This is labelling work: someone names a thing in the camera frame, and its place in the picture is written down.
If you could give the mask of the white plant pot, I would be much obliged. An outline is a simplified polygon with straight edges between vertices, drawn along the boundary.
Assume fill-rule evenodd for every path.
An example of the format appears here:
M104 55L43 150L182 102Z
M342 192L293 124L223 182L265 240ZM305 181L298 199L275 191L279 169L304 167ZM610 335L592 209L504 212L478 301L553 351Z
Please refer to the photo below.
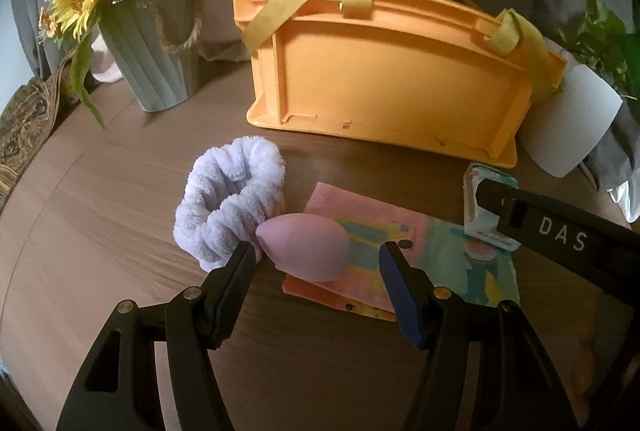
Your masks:
M518 130L518 142L542 170L562 178L600 142L623 100L559 44L548 39L546 45L567 61L560 91L529 108Z

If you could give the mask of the patterned brown cloth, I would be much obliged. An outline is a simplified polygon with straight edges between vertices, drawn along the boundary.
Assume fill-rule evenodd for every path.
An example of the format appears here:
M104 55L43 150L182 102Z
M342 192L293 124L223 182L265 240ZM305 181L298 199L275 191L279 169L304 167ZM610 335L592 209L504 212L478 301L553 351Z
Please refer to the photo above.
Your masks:
M32 159L51 133L78 103L70 90L70 63L66 55L46 80L34 77L18 88L1 114L1 209Z

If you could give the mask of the orange plastic crate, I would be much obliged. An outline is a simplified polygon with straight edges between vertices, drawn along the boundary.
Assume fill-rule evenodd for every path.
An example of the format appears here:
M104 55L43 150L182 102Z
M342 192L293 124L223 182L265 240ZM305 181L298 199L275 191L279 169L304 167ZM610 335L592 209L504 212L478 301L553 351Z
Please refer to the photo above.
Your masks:
M518 12L471 0L232 0L252 63L248 122L512 168L566 61Z

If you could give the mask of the white fluffy scrunchie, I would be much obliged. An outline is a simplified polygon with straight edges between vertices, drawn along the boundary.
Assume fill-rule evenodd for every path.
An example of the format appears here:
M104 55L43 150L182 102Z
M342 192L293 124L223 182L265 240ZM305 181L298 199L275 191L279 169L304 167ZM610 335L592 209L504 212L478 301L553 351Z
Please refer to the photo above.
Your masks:
M283 214L284 179L279 148L261 136L209 148L195 160L176 209L176 244L206 273L225 266L242 241L258 247L258 225Z

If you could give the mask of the colourful printed cloth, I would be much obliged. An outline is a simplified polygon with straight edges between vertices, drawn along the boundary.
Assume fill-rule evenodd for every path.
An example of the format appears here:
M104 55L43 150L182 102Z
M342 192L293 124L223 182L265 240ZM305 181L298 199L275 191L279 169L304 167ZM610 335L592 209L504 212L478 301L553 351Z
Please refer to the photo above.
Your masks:
M521 301L508 251L465 234L462 226L319 182L304 209L336 221L349 239L346 273L329 283L307 283L288 275L282 290L307 301L352 314L395 321L380 271L378 251L398 243L409 264L436 287L466 301L495 307Z

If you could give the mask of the pink egg-shaped sponge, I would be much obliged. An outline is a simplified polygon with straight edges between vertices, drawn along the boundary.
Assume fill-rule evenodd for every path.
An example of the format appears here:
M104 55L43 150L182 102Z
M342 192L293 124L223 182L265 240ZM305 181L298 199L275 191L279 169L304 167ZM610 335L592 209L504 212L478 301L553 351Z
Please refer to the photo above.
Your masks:
M256 229L277 269L311 283L339 279L348 269L349 239L342 225L318 214L283 214Z

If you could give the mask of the blue tissue pack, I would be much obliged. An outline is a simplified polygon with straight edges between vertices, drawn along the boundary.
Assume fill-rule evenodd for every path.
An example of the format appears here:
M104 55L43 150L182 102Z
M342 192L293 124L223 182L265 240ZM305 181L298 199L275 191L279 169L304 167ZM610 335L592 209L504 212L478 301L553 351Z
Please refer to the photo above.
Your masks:
M518 188L518 180L497 168L472 162L463 177L464 197L464 232L466 235L483 240L492 246L513 252L521 244L498 232L499 217L497 214L482 208L475 198L478 185L483 180L493 180L504 185Z

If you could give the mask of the green potted plant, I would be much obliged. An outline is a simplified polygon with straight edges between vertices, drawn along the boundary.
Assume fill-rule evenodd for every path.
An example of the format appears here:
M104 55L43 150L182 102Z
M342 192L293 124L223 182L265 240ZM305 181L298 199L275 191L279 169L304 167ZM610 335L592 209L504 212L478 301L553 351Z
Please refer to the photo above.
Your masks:
M623 98L639 104L639 33L627 32L602 0L584 0L585 11L559 30L563 46L578 62L612 80Z

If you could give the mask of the grey-green ribbed vase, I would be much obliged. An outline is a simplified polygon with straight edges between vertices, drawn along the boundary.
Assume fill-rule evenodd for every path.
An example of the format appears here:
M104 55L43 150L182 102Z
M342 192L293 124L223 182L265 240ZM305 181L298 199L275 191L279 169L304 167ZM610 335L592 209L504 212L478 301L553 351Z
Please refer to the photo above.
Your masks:
M202 0L122 0L103 12L101 36L142 110L169 110L198 91L202 26Z

